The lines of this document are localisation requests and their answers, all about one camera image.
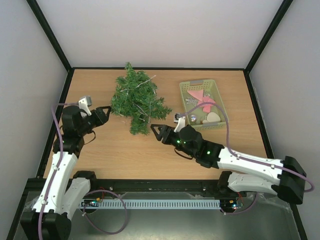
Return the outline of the clear led string lights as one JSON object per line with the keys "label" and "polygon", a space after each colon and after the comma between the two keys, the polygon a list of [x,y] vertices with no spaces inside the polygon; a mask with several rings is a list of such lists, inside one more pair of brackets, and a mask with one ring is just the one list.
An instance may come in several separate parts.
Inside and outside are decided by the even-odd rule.
{"label": "clear led string lights", "polygon": [[136,74],[118,77],[114,103],[115,112],[124,117],[146,117],[151,119],[151,104],[155,98],[155,85],[147,74],[139,71]]}

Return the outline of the small green christmas tree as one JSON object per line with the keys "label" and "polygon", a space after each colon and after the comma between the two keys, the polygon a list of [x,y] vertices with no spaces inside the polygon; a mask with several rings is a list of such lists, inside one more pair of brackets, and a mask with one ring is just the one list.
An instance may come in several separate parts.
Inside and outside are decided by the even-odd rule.
{"label": "small green christmas tree", "polygon": [[148,135],[152,119],[165,120],[172,109],[165,99],[157,96],[153,76],[143,70],[134,70],[130,62],[125,64],[126,75],[116,78],[115,92],[111,98],[111,112],[130,119],[132,135]]}

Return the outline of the light green plastic basket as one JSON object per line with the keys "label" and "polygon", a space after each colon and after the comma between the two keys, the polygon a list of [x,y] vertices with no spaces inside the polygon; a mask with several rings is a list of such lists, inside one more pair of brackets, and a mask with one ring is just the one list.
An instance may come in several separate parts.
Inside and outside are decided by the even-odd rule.
{"label": "light green plastic basket", "polygon": [[179,89],[187,124],[198,131],[226,125],[229,119],[215,80],[183,81]]}

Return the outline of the pink paper triangle ornament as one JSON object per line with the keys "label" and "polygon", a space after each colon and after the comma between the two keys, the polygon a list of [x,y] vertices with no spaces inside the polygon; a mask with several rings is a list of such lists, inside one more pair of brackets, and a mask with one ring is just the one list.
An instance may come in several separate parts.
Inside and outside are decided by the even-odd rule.
{"label": "pink paper triangle ornament", "polygon": [[187,90],[187,93],[190,94],[192,97],[197,99],[198,101],[202,101],[204,97],[204,90]]}

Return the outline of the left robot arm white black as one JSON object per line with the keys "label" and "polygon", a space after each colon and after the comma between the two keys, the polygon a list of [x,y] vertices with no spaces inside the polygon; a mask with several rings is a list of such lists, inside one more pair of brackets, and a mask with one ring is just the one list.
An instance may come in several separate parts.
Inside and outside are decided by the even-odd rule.
{"label": "left robot arm white black", "polygon": [[85,144],[84,137],[104,125],[110,106],[89,110],[85,103],[65,104],[57,139],[53,144],[52,163],[42,191],[31,211],[24,212],[20,224],[29,240],[66,240],[72,228],[72,217],[95,181],[93,171],[83,171],[71,181],[72,173]]}

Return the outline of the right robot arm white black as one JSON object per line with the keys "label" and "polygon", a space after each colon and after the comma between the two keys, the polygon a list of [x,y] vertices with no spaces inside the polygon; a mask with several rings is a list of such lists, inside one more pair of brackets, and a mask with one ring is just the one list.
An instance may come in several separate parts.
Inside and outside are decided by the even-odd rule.
{"label": "right robot arm white black", "polygon": [[152,124],[150,128],[158,141],[174,146],[178,155],[195,159],[205,168],[231,170],[218,183],[218,191],[224,196],[233,192],[262,192],[276,195],[290,204],[303,203],[307,175],[291,156],[281,160],[233,151],[203,139],[190,125],[180,130],[164,124]]}

